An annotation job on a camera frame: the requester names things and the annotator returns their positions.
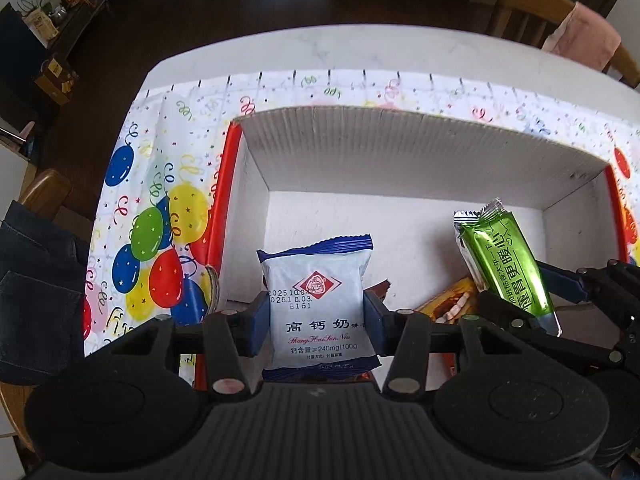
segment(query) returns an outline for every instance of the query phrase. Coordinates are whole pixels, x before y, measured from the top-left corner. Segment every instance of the blue balloon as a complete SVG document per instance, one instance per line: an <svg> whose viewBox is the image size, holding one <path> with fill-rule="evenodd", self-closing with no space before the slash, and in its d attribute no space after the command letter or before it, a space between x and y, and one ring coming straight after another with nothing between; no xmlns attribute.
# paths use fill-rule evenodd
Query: blue balloon
<svg viewBox="0 0 640 480"><path fill-rule="evenodd" d="M174 234L171 231L171 222L169 222L169 197L165 195L164 198L156 204L156 207L162 215L162 239L160 240L160 245L158 245L158 249L162 250L171 245L172 240L174 240Z"/></svg>
<svg viewBox="0 0 640 480"><path fill-rule="evenodd" d="M104 177L104 183L110 187L117 186L126 178L132 166L133 148L128 144L120 146L113 152L113 155L111 155L107 175Z"/></svg>
<svg viewBox="0 0 640 480"><path fill-rule="evenodd" d="M192 325L202 321L208 309L204 292L200 286L184 277L182 287L182 301L171 307L171 316L178 325Z"/></svg>
<svg viewBox="0 0 640 480"><path fill-rule="evenodd" d="M122 246L113 259L111 267L111 279L118 292L126 294L138 281L140 275L140 262L131 253L131 244Z"/></svg>

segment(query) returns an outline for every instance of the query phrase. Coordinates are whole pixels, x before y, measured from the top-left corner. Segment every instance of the wooden chair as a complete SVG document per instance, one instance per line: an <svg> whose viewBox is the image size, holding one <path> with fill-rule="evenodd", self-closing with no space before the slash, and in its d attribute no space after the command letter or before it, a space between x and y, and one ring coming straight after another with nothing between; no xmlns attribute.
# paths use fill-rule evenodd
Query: wooden chair
<svg viewBox="0 0 640 480"><path fill-rule="evenodd" d="M497 0L486 33L541 48L574 5L571 0ZM510 22L513 11L519 11L521 15L514 16ZM610 65L622 74L620 82L631 88L640 84L640 68L624 46L618 47Z"/></svg>
<svg viewBox="0 0 640 480"><path fill-rule="evenodd" d="M53 221L65 198L71 193L71 182L56 170L43 171L18 199L30 211ZM33 444L24 425L24 405L35 386L0 383L0 400L7 417L24 445Z"/></svg>

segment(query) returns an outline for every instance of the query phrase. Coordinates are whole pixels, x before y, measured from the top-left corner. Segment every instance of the chair backrest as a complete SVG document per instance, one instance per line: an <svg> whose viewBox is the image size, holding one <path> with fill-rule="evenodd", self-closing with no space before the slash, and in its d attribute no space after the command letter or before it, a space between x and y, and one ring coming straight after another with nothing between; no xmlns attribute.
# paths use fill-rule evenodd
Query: chair backrest
<svg viewBox="0 0 640 480"><path fill-rule="evenodd" d="M571 0L497 0L486 33L541 48L574 5ZM622 74L624 84L631 88L640 84L640 68L624 46L618 47L610 65Z"/></svg>

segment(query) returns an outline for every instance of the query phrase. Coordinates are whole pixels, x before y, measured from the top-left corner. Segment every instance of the white table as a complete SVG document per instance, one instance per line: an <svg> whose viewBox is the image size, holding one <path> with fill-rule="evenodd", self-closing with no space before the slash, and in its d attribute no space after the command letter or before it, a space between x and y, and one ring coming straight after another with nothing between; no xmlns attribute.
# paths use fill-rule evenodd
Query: white table
<svg viewBox="0 0 640 480"><path fill-rule="evenodd" d="M229 74L308 68L437 73L515 86L640 123L640 94L552 54L481 34L405 25L266 32L165 59L142 89Z"/></svg>

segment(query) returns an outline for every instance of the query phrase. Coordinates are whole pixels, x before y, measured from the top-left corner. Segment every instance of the green balloon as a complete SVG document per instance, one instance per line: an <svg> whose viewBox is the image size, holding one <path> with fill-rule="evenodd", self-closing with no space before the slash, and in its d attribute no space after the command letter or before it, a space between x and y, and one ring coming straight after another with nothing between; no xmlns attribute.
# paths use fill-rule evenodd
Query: green balloon
<svg viewBox="0 0 640 480"><path fill-rule="evenodd" d="M141 262L156 256L162 240L162 229L162 213L157 207L150 207L140 213L133 221L131 254Z"/></svg>

